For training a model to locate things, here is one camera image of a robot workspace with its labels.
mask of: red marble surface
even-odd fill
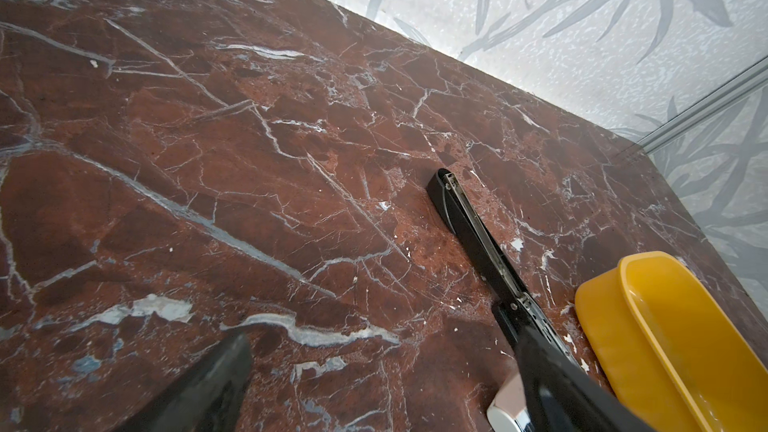
[[[647,250],[766,360],[628,146],[324,0],[0,0],[0,430],[109,430],[231,328],[239,430],[489,430],[516,365],[440,166],[603,385],[574,291]]]

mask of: brown marble countertop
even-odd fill
[[[603,385],[574,291],[647,250],[768,359],[629,142],[324,0],[0,0],[0,117],[3,430],[109,430],[232,328],[239,430],[489,430],[516,365],[440,166]]]

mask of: leaf-patterned wallpaper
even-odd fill
[[[625,135],[768,56],[768,0],[331,0]]]

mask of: yellow plastic tray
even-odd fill
[[[659,432],[768,430],[768,370],[671,255],[629,255],[576,291],[619,401]]]

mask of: yellow container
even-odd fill
[[[768,430],[768,370],[671,255],[624,257],[575,302],[619,401],[658,432]]]

